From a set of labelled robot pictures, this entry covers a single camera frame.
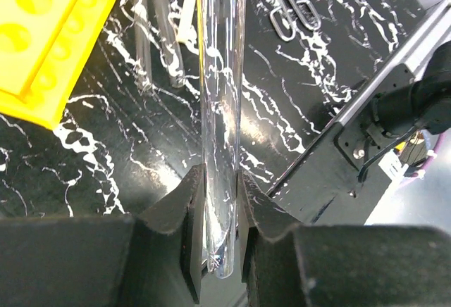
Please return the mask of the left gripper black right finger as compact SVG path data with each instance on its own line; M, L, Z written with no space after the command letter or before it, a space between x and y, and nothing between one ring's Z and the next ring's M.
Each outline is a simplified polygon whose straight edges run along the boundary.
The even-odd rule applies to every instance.
M449 306L450 236L396 225L304 225L237 176L251 306Z

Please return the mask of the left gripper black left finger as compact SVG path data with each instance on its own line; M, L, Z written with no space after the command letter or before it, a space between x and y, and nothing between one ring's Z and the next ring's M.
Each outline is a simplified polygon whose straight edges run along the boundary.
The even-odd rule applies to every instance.
M193 306L204 168L137 216L1 221L2 306Z

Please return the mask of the yellow plastic test tube rack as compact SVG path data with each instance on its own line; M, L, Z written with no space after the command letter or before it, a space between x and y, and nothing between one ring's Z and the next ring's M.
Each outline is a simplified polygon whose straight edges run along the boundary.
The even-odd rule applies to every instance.
M116 0L1 0L1 113L53 130Z

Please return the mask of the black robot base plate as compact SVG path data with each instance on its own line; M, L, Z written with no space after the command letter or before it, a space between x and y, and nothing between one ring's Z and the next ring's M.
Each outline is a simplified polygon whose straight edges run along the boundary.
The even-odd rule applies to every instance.
M413 81L400 63L364 84L346 115L327 126L269 197L306 224L365 223L403 171L390 153L413 133L412 124L400 122L412 107Z

